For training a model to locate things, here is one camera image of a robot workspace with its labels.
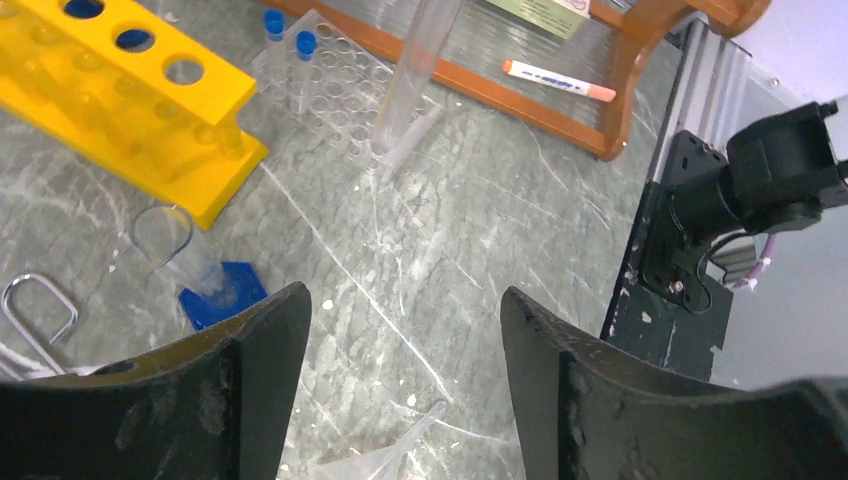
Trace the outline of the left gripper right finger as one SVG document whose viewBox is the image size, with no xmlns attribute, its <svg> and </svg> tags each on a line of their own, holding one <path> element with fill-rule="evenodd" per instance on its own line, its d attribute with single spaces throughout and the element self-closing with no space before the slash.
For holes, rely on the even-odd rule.
<svg viewBox="0 0 848 480">
<path fill-rule="evenodd" d="M 754 391 L 648 364 L 507 289 L 500 322 L 530 479 L 843 479 L 847 382 Z"/>
</svg>

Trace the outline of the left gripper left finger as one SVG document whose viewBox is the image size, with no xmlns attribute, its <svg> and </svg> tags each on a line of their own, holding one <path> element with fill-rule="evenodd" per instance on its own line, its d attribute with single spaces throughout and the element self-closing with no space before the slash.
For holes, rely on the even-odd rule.
<svg viewBox="0 0 848 480">
<path fill-rule="evenodd" d="M 1 386 L 5 479 L 273 479 L 311 325 L 294 282 L 97 369 Z"/>
</svg>

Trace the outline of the blue base graduated cylinder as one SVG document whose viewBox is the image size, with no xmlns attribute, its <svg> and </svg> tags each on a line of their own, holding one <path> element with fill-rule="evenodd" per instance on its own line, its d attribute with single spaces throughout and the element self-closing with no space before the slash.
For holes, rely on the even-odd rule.
<svg viewBox="0 0 848 480">
<path fill-rule="evenodd" d="M 202 331 L 268 296 L 249 262 L 222 261 L 191 215 L 177 205 L 155 205 L 131 222 L 132 244 L 181 287 L 177 300 L 189 323 Z"/>
</svg>

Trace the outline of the small blue cap tube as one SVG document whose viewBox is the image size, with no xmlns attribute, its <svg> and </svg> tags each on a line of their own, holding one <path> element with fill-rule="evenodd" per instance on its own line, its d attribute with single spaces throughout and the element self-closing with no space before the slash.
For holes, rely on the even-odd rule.
<svg viewBox="0 0 848 480">
<path fill-rule="evenodd" d="M 266 38 L 267 75 L 271 82 L 279 85 L 286 78 L 284 14 L 277 9 L 266 9 L 263 13 L 263 26 Z"/>
<path fill-rule="evenodd" d="M 316 36 L 312 31 L 302 30 L 297 33 L 295 39 L 295 63 L 294 84 L 292 87 L 292 109 L 296 115 L 301 115 L 306 110 L 310 95 L 312 60 L 317 48 Z"/>
</svg>

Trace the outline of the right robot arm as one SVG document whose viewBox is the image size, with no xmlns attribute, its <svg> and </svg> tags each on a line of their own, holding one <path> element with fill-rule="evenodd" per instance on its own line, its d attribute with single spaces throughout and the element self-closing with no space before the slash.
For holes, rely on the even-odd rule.
<svg viewBox="0 0 848 480">
<path fill-rule="evenodd" d="M 706 263 L 731 241 L 800 231 L 847 203 L 847 99 L 757 120 L 719 152 L 682 130 L 670 144 L 638 268 L 691 313 L 712 304 Z"/>
</svg>

